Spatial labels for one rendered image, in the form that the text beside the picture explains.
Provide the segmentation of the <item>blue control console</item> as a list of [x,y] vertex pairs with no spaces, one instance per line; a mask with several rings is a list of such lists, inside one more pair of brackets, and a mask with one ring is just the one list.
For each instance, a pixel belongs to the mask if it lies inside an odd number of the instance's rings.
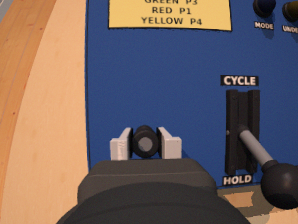
[[86,0],[84,84],[88,172],[125,128],[162,159],[164,127],[217,189],[298,207],[298,0]]

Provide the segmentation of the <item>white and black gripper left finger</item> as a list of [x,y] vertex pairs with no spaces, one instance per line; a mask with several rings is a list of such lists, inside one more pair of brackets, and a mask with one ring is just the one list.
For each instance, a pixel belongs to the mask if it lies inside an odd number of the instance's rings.
[[133,128],[126,128],[119,138],[110,141],[111,160],[129,160],[132,158]]

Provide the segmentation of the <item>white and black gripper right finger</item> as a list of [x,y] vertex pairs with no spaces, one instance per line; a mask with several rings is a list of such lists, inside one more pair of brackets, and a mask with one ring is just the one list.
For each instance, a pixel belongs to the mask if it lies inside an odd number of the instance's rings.
[[182,140],[179,137],[172,137],[164,127],[157,127],[156,135],[159,139],[159,157],[162,159],[181,158]]

